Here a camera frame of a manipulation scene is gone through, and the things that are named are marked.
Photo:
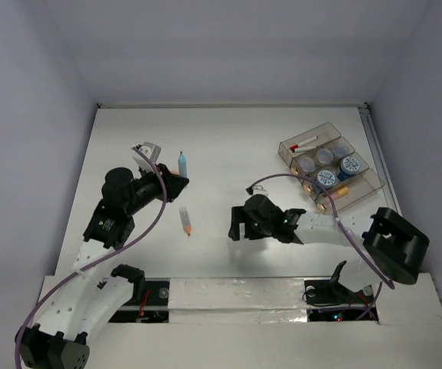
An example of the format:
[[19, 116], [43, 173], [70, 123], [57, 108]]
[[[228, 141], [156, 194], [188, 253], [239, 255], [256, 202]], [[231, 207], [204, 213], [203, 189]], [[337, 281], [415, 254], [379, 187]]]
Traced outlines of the blue highlighter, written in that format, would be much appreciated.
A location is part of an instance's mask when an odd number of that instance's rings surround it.
[[182, 151], [178, 156], [178, 173], [183, 178], [186, 178], [188, 176], [187, 159]]

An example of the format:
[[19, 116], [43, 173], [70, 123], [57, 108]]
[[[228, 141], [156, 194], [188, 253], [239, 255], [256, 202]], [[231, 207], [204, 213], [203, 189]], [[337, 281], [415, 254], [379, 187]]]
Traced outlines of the red whiteboard marker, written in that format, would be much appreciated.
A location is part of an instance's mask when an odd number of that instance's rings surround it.
[[290, 149], [292, 151], [295, 151], [296, 149], [302, 148], [302, 147], [304, 147], [304, 146], [306, 146], [306, 145], [308, 145], [308, 144], [310, 144], [310, 143], [312, 143], [312, 142], [314, 142], [316, 140], [317, 140], [317, 136], [312, 136], [312, 137], [310, 137], [310, 138], [308, 138], [306, 140], [303, 140], [303, 141], [301, 141], [301, 142], [299, 142], [299, 143], [297, 143], [295, 145], [292, 145], [290, 147]]

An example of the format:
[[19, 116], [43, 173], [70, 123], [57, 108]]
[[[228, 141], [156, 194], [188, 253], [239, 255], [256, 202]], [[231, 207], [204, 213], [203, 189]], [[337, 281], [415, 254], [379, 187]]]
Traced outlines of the blue paint jar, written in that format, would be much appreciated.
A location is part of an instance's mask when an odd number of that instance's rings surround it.
[[360, 169], [361, 161], [354, 156], [347, 156], [340, 162], [337, 178], [339, 181], [345, 181], [357, 175]]
[[335, 173], [327, 169], [320, 170], [314, 180], [316, 184], [313, 185], [313, 189], [316, 193], [321, 193], [323, 188], [330, 189], [337, 183]]

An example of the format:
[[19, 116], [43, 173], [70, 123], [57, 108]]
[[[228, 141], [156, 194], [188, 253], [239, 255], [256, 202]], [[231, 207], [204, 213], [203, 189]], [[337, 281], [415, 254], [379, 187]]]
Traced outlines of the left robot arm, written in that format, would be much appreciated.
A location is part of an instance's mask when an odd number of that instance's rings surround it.
[[72, 273], [38, 302], [15, 336], [18, 368], [85, 367], [102, 328], [145, 294], [143, 270], [113, 259], [133, 244], [135, 214], [154, 200], [172, 202], [188, 182], [163, 164], [140, 178], [122, 167], [106, 174]]

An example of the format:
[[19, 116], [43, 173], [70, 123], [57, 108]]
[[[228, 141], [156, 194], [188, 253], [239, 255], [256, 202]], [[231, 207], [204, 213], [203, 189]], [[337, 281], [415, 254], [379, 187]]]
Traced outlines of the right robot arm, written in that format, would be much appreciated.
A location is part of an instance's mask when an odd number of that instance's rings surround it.
[[273, 238], [284, 244], [353, 248], [358, 257], [340, 262], [324, 287], [336, 301], [378, 282], [416, 284], [430, 244], [422, 231], [390, 208], [378, 208], [368, 218], [339, 218], [300, 208], [283, 211], [263, 194], [231, 209], [228, 236], [232, 241]]

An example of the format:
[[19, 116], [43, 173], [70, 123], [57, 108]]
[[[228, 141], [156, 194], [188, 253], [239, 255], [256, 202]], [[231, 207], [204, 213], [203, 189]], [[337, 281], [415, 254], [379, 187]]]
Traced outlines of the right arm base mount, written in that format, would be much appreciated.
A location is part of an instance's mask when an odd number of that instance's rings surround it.
[[340, 284], [346, 262], [337, 265], [329, 278], [304, 281], [302, 301], [307, 306], [309, 322], [374, 321], [378, 322], [373, 290], [353, 292]]

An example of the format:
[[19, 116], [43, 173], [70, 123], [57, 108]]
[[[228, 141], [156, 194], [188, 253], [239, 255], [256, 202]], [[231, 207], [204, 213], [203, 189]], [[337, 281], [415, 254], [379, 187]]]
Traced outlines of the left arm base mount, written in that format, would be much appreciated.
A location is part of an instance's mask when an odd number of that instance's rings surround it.
[[142, 292], [121, 306], [109, 323], [156, 324], [169, 322], [169, 279], [146, 279]]

